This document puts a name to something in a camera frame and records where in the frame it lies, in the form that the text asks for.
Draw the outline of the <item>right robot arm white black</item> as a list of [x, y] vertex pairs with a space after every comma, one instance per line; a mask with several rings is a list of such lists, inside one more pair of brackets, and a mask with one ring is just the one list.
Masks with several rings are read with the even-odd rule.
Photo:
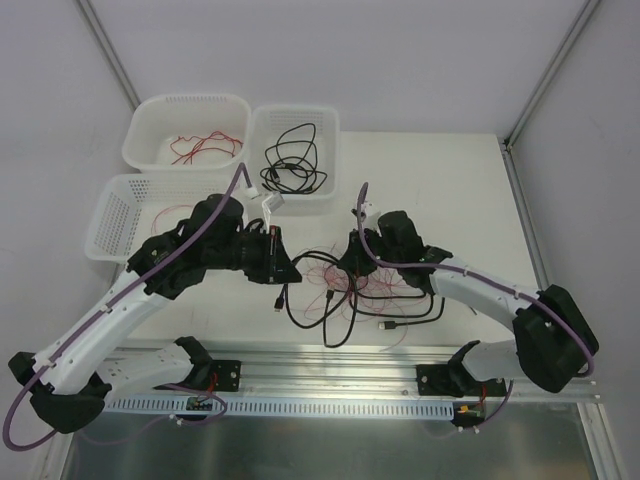
[[590, 375], [599, 343], [572, 295], [552, 284], [528, 288], [471, 268], [452, 252], [427, 245], [407, 213], [352, 211], [341, 266], [355, 277], [380, 267], [395, 270], [409, 287], [454, 300], [508, 329], [498, 342], [472, 340], [427, 374], [429, 389], [461, 398], [489, 381], [524, 375], [537, 387], [558, 393], [574, 378]]

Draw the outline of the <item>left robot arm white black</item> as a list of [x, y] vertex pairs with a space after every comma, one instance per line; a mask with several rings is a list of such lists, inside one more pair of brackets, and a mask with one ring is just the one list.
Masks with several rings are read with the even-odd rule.
[[127, 261], [113, 291], [54, 344], [9, 361], [16, 380], [29, 394], [36, 415], [55, 432], [76, 432], [112, 401], [151, 388], [172, 385], [205, 391], [216, 366], [192, 336], [133, 361], [109, 355], [147, 318], [208, 271], [240, 271], [262, 285], [299, 283], [281, 229], [261, 219], [243, 221], [244, 207], [228, 195], [198, 202], [189, 218], [148, 238]]

